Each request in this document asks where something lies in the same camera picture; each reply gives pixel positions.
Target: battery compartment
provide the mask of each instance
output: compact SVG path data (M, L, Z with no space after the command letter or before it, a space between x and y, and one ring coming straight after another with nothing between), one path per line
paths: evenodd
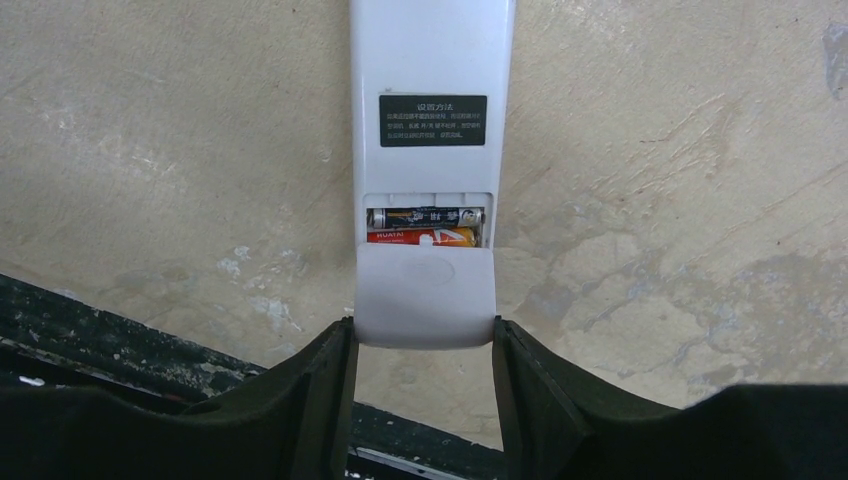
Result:
M485 207L368 208L365 224L368 243L480 248L487 240Z

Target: sticker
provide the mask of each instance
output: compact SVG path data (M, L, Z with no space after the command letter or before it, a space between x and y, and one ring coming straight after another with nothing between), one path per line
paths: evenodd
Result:
M380 146L486 144L485 95L381 95Z

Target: battery cover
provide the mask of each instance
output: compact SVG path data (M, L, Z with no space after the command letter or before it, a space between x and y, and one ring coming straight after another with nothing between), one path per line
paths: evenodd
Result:
M491 341L492 250L363 243L356 261L356 334L361 342L442 350Z

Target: beige floor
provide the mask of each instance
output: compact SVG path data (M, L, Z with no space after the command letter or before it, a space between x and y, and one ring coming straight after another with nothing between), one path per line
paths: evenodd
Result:
M262 365L350 313L347 15L0 0L0 271ZM848 381L839 23L846 2L519 2L500 311L672 405ZM357 397L499 445L489 353L363 349Z

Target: floor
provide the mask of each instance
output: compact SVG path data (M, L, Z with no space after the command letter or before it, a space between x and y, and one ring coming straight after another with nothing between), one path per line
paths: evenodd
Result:
M0 272L270 366L352 312L330 0L0 0ZM630 391L848 381L848 3L523 0L500 312ZM500 445L490 352L358 400Z

